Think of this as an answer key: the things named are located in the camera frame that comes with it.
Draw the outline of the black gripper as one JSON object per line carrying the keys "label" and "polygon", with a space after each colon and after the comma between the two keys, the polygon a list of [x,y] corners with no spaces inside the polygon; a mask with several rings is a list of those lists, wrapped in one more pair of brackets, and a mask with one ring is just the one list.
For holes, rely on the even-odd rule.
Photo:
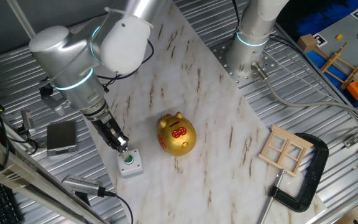
{"label": "black gripper", "polygon": [[121,128],[109,110],[91,118],[90,121],[107,145],[120,153],[127,151],[129,139],[122,134]]}

